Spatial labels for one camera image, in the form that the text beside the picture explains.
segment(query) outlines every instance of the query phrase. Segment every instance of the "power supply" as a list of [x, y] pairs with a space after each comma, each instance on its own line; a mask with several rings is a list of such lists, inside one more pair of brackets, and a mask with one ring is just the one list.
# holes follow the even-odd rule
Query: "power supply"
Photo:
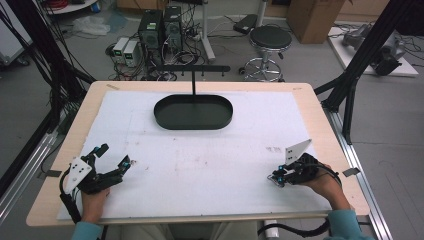
[[127, 67], [136, 67], [140, 63], [141, 53], [137, 41], [128, 41], [127, 47], [124, 50], [124, 57]]
[[140, 42], [147, 49], [160, 49], [164, 42], [164, 25], [161, 10], [147, 9], [138, 27]]
[[125, 64], [125, 58], [124, 58], [124, 50], [127, 46], [127, 43], [130, 39], [127, 37], [121, 37], [119, 41], [116, 43], [116, 45], [113, 47], [113, 57], [112, 59], [116, 63], [122, 63]]
[[249, 32], [255, 28], [256, 20], [258, 16], [256, 14], [249, 14], [233, 26], [233, 30], [241, 32], [243, 34], [249, 34]]
[[174, 53], [183, 50], [183, 38], [181, 28], [181, 7], [168, 6], [165, 8], [165, 34], [168, 41], [168, 50]]

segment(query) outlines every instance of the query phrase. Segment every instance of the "black stool seat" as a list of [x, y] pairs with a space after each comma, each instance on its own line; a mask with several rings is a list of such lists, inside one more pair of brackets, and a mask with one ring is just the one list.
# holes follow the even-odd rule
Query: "black stool seat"
[[250, 39], [259, 47], [281, 49], [290, 46], [291, 36], [288, 32], [275, 26], [261, 26], [250, 32]]

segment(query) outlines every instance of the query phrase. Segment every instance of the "computer tower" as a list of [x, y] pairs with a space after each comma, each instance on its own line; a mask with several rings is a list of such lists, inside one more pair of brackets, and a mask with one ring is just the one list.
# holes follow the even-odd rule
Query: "computer tower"
[[181, 52], [183, 50], [181, 7], [166, 7], [164, 23], [168, 50], [173, 51], [174, 53]]
[[138, 27], [138, 35], [141, 44], [148, 50], [160, 50], [162, 48], [165, 33], [161, 10], [144, 10], [140, 26]]

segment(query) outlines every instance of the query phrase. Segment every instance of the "teal sleeve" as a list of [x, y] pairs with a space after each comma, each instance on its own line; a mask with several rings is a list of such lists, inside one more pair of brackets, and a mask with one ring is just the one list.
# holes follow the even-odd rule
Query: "teal sleeve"
[[72, 240], [96, 240], [102, 228], [93, 223], [78, 222]]
[[366, 237], [359, 228], [356, 214], [352, 210], [335, 210], [328, 214], [332, 237], [324, 240], [372, 240]]

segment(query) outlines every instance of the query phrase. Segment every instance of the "wrist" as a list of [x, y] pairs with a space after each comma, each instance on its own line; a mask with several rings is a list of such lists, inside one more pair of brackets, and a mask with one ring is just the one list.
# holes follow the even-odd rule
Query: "wrist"
[[99, 217], [96, 216], [82, 216], [81, 221], [97, 224], [99, 222]]
[[333, 210], [348, 210], [350, 208], [349, 201], [343, 191], [332, 193], [325, 197]]

